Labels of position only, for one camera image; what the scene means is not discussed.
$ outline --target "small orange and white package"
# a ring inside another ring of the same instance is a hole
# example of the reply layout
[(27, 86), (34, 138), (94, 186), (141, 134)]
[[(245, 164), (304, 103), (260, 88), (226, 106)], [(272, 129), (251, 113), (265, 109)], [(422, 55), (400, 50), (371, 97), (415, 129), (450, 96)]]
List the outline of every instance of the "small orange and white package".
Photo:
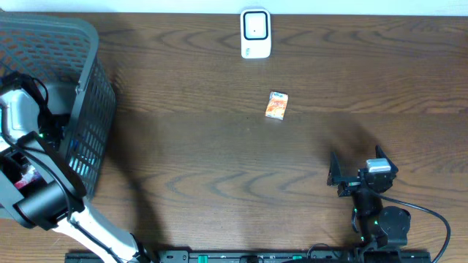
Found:
[(287, 105), (287, 94), (272, 91), (270, 93), (270, 102), (266, 107), (265, 116), (282, 120)]

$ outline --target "wooden table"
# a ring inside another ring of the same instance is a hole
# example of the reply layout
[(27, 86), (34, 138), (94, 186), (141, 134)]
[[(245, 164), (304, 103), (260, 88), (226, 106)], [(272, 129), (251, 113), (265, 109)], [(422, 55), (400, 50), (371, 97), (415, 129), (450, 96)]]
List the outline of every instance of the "wooden table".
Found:
[[(379, 143), (400, 169), (386, 194), (443, 214), (442, 260), (468, 258), (467, 18), (274, 15), (271, 57), (245, 60), (238, 15), (58, 15), (97, 28), (118, 97), (93, 203), (144, 243), (356, 242), (352, 200), (325, 184), (329, 154), (354, 175)], [(270, 91), (290, 96), (283, 121), (264, 117)], [(407, 248), (434, 257), (442, 222), (410, 212)], [(12, 221), (0, 229), (2, 262), (83, 249)]]

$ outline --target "perforated plastic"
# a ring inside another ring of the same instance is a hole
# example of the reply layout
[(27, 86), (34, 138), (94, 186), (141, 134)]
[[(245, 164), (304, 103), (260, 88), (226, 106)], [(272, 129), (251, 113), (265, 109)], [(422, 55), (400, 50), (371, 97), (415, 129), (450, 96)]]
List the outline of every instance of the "perforated plastic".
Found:
[(59, 153), (94, 195), (116, 98), (97, 58), (95, 28), (79, 19), (0, 12), (0, 76), (18, 70), (46, 86), (73, 88)]

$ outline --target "cable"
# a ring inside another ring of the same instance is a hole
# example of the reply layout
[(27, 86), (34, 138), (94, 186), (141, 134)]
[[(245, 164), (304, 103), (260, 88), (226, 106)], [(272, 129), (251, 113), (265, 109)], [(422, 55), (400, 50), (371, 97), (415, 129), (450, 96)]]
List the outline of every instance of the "cable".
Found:
[(49, 91), (47, 90), (47, 88), (45, 87), (44, 83), (42, 83), (42, 81), (40, 81), (38, 78), (35, 78), (35, 77), (31, 77), (31, 79), (34, 81), (36, 80), (45, 90), (45, 105), (48, 105), (49, 104)]
[(61, 189), (61, 191), (64, 193), (64, 198), (65, 202), (67, 204), (67, 221), (70, 223), (74, 228), (76, 228), (79, 232), (81, 232), (83, 235), (85, 235), (88, 239), (90, 239), (93, 243), (98, 245), (100, 248), (102, 248), (104, 251), (106, 251), (108, 254), (110, 254), (116, 262), (121, 263), (120, 258), (112, 251), (112, 249), (107, 248), (104, 244), (102, 244), (100, 241), (98, 241), (95, 237), (90, 235), (83, 227), (80, 226), (80, 224), (77, 224), (75, 222), (72, 222), (72, 203), (70, 202), (70, 198), (68, 196), (67, 190), (64, 187), (64, 183), (60, 180), (60, 178), (57, 176), (57, 174), (46, 164), (44, 164), (42, 161), (40, 161), (38, 158), (33, 156), (32, 154), (26, 152), (24, 149), (22, 149), (21, 146), (16, 145), (13, 143), (7, 136), (7, 131), (6, 131), (6, 126), (5, 124), (5, 118), (7, 115), (4, 114), (4, 108), (1, 107), (1, 133), (0, 136), (3, 138), (3, 140), (13, 149), (15, 149), (17, 152), (23, 154), (25, 157), (30, 158), (33, 162), (35, 162), (37, 165), (39, 165), (41, 168), (43, 168), (45, 171), (47, 171), (50, 176), (53, 177), (53, 179), (57, 182), (58, 187)]
[(448, 243), (450, 242), (451, 230), (450, 230), (450, 224), (448, 223), (447, 219), (445, 219), (439, 213), (434, 212), (433, 210), (429, 210), (429, 209), (421, 207), (419, 205), (414, 205), (414, 204), (411, 204), (411, 203), (408, 203), (408, 202), (403, 202), (403, 201), (393, 199), (393, 198), (390, 198), (390, 197), (385, 197), (385, 196), (383, 196), (381, 194), (376, 193), (374, 190), (372, 190), (370, 188), (368, 188), (368, 190), (369, 190), (369, 193), (371, 193), (375, 197), (379, 197), (380, 199), (384, 199), (384, 200), (387, 200), (389, 202), (394, 202), (394, 203), (399, 204), (399, 205), (406, 205), (407, 207), (411, 207), (411, 208), (415, 208), (417, 210), (421, 210), (423, 212), (429, 213), (429, 214), (437, 217), (442, 222), (444, 222), (445, 228), (447, 229), (447, 235), (445, 236), (445, 242), (444, 242), (444, 245), (442, 246), (442, 248), (440, 249), (440, 252), (437, 254), (437, 256), (432, 261), (432, 263), (437, 263), (439, 261), (439, 259), (442, 257), (442, 255), (444, 254), (445, 250), (448, 247)]
[(339, 256), (335, 253), (335, 251), (334, 251), (329, 245), (327, 245), (327, 244), (325, 244), (325, 243), (317, 243), (317, 244), (313, 245), (313, 246), (307, 251), (307, 259), (310, 259), (310, 258), (311, 258), (311, 254), (310, 254), (310, 253), (312, 253), (312, 251), (314, 250), (314, 248), (317, 247), (317, 246), (319, 246), (319, 245), (327, 247), (327, 248), (331, 251), (331, 253), (333, 253), (333, 255), (334, 255), (337, 259), (339, 259)]

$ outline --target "white wall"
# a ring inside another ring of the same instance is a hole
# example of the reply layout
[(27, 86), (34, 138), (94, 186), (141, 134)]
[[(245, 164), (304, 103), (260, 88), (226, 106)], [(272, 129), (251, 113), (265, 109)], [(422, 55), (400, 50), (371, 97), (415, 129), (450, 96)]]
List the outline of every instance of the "white wall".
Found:
[(240, 13), (247, 7), (272, 14), (468, 15), (468, 0), (0, 0), (5, 11)]

